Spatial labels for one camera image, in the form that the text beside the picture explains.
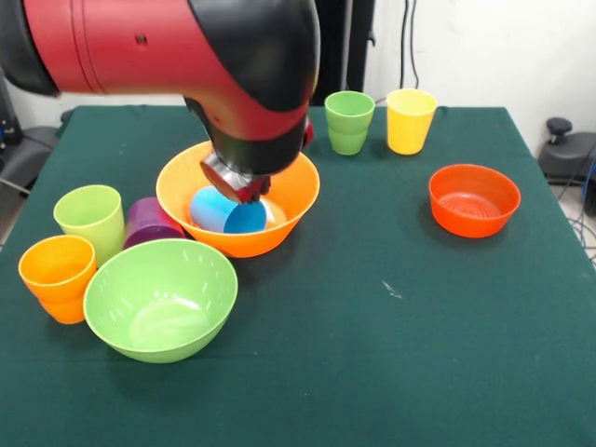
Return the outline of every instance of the green cup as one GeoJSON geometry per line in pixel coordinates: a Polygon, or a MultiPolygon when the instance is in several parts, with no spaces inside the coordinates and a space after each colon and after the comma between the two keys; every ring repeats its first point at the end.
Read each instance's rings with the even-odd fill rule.
{"type": "Polygon", "coordinates": [[[329,139],[342,156],[359,153],[374,115],[374,100],[359,91],[338,91],[325,100],[329,139]]]}
{"type": "Polygon", "coordinates": [[[61,198],[54,207],[54,220],[66,235],[88,240],[102,266],[124,246],[122,198],[110,186],[83,186],[61,198]]]}

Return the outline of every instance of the table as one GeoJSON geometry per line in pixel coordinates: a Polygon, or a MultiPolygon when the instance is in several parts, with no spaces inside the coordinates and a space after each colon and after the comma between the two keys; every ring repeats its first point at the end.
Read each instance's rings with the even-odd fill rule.
{"type": "Polygon", "coordinates": [[[183,108],[74,112],[0,253],[2,445],[596,444],[596,276],[507,111],[440,108],[411,157],[386,149],[384,109],[353,158],[311,115],[317,204],[277,250],[234,261],[237,305],[211,345],[148,365],[53,322],[17,262],[59,233],[62,194],[107,183],[126,209],[205,134],[183,108]],[[428,178],[459,162],[520,187],[499,235],[434,223],[428,178]]]}

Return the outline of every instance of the bowl rim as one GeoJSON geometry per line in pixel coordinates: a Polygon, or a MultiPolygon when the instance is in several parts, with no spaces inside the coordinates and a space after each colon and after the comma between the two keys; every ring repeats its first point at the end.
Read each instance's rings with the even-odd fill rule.
{"type": "Polygon", "coordinates": [[[217,237],[226,237],[226,238],[230,238],[230,239],[231,238],[255,237],[255,236],[260,236],[260,235],[266,235],[266,234],[273,233],[273,232],[279,230],[280,228],[294,226],[303,217],[305,217],[306,213],[313,207],[313,205],[315,205],[318,195],[320,194],[320,175],[318,174],[317,166],[312,162],[312,160],[310,158],[308,158],[308,156],[306,156],[301,151],[292,163],[295,163],[298,158],[301,158],[304,161],[306,161],[306,163],[309,165],[310,168],[312,168],[312,170],[316,174],[315,177],[317,179],[316,193],[313,195],[312,199],[309,200],[308,205],[305,207],[304,210],[300,211],[298,214],[296,214],[291,219],[288,219],[286,222],[281,223],[280,225],[277,225],[277,226],[273,226],[271,228],[265,228],[264,230],[261,230],[261,231],[253,231],[251,233],[231,234],[231,233],[218,233],[215,231],[209,231],[204,228],[201,228],[200,226],[191,225],[191,224],[183,221],[182,219],[179,219],[176,215],[174,215],[173,212],[171,212],[171,210],[168,207],[165,206],[164,200],[162,199],[162,195],[159,192],[159,190],[160,190],[159,185],[163,181],[163,174],[166,171],[166,168],[169,166],[169,164],[173,163],[174,160],[176,160],[178,157],[182,157],[187,152],[195,151],[195,150],[200,149],[203,146],[208,145],[208,144],[212,144],[211,141],[200,142],[199,144],[195,144],[194,146],[191,146],[188,149],[183,150],[178,155],[176,155],[174,158],[172,158],[168,163],[166,163],[166,165],[163,167],[163,169],[159,172],[159,175],[157,176],[156,195],[157,195],[157,201],[159,202],[159,205],[161,206],[162,210],[165,211],[166,214],[168,214],[168,216],[170,218],[172,218],[174,221],[176,221],[178,224],[180,224],[186,231],[190,231],[190,230],[188,230],[188,228],[192,228],[193,231],[200,231],[201,233],[205,233],[206,235],[214,235],[217,237]]]}
{"type": "Polygon", "coordinates": [[[483,222],[501,221],[504,218],[511,217],[515,213],[515,211],[518,210],[518,208],[520,207],[520,204],[522,203],[522,193],[520,192],[520,188],[518,188],[518,185],[515,184],[515,182],[513,182],[507,175],[505,175],[503,172],[500,172],[496,169],[488,168],[483,165],[475,165],[473,163],[457,163],[454,165],[444,166],[441,169],[436,170],[430,177],[430,180],[428,181],[428,192],[430,194],[431,200],[434,201],[437,205],[439,205],[442,209],[444,209],[452,214],[455,214],[456,216],[463,217],[463,218],[466,218],[466,219],[469,219],[472,221],[483,221],[483,222]],[[509,187],[511,188],[511,191],[513,191],[515,193],[515,205],[511,208],[511,210],[509,210],[507,212],[503,212],[503,213],[499,214],[498,216],[494,216],[494,217],[470,216],[468,214],[465,214],[464,212],[451,210],[451,209],[443,206],[440,203],[439,198],[437,196],[435,196],[435,194],[433,193],[433,190],[432,190],[433,183],[435,182],[435,180],[439,174],[441,174],[447,170],[451,170],[451,169],[455,169],[455,168],[472,168],[474,170],[483,170],[485,172],[490,172],[491,174],[504,179],[506,181],[506,183],[509,185],[509,187]]]}
{"type": "Polygon", "coordinates": [[[228,317],[230,316],[230,313],[232,312],[232,310],[234,309],[234,305],[236,304],[237,296],[238,296],[238,277],[237,277],[236,269],[234,268],[234,265],[230,262],[230,260],[227,257],[225,257],[220,251],[214,249],[210,245],[204,244],[203,242],[199,242],[197,240],[179,239],[179,238],[157,239],[157,240],[151,240],[149,242],[144,242],[143,244],[135,245],[134,247],[131,247],[127,250],[121,251],[116,256],[111,258],[107,263],[102,265],[102,267],[100,267],[100,269],[93,276],[93,278],[91,279],[91,281],[89,282],[89,284],[87,285],[87,288],[85,290],[85,296],[83,297],[83,314],[85,315],[85,321],[87,322],[87,325],[91,328],[93,333],[95,333],[95,335],[100,340],[102,340],[104,343],[106,343],[107,345],[109,345],[115,349],[133,352],[135,354],[160,354],[160,353],[175,351],[175,350],[181,349],[183,347],[190,346],[190,345],[200,341],[201,339],[207,337],[211,333],[213,333],[213,331],[216,330],[218,327],[222,326],[225,323],[225,321],[228,319],[228,317]],[[141,248],[144,248],[144,247],[150,246],[150,245],[157,245],[157,244],[164,244],[164,243],[176,244],[176,245],[177,244],[189,245],[189,246],[195,246],[195,244],[198,244],[198,246],[200,246],[202,249],[207,249],[207,251],[212,251],[217,256],[220,256],[221,258],[223,258],[225,260],[225,262],[229,265],[232,273],[234,274],[233,275],[234,293],[233,293],[233,298],[232,298],[232,301],[230,302],[229,308],[226,309],[226,312],[224,313],[222,318],[218,319],[216,323],[210,325],[210,328],[208,331],[201,333],[199,336],[193,338],[192,340],[190,340],[188,342],[185,342],[183,345],[164,348],[164,349],[137,349],[132,346],[125,346],[125,345],[121,345],[121,344],[117,344],[117,343],[108,341],[103,335],[101,335],[100,331],[93,325],[93,323],[88,318],[87,306],[88,306],[88,300],[89,300],[88,297],[89,297],[89,291],[91,290],[91,286],[95,283],[95,281],[98,280],[102,270],[104,270],[106,267],[108,267],[111,263],[115,262],[117,259],[127,256],[131,251],[140,250],[141,248]]]}

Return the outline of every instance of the cup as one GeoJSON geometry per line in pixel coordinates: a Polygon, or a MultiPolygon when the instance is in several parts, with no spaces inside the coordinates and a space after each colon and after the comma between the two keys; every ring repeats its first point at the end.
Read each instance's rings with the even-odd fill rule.
{"type": "Polygon", "coordinates": [[[122,251],[122,198],[110,186],[93,184],[71,191],[54,207],[54,220],[65,234],[84,237],[93,244],[98,266],[122,251]]]}
{"type": "Polygon", "coordinates": [[[184,238],[184,231],[161,209],[157,197],[142,198],[132,204],[124,249],[150,240],[169,238],[184,238]]]}
{"type": "Polygon", "coordinates": [[[437,100],[414,88],[394,90],[387,96],[387,144],[396,154],[413,156],[422,151],[437,100]]]}
{"type": "Polygon", "coordinates": [[[338,91],[325,100],[329,139],[342,156],[359,153],[374,115],[374,100],[359,91],[338,91]]]}
{"type": "Polygon", "coordinates": [[[27,289],[62,324],[85,320],[83,296],[96,270],[93,245],[78,236],[44,239],[19,261],[19,275],[27,289]]]}
{"type": "Polygon", "coordinates": [[[214,233],[256,233],[263,231],[267,222],[263,203],[238,205],[213,186],[196,193],[190,214],[195,224],[214,233]]]}

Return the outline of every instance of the red-orange bowl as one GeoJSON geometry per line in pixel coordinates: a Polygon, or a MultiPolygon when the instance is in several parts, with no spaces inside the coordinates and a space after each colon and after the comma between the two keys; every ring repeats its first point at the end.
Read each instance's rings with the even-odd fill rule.
{"type": "Polygon", "coordinates": [[[437,223],[461,237],[495,235],[522,203],[522,194],[509,177],[479,165],[439,169],[428,190],[437,223]]]}

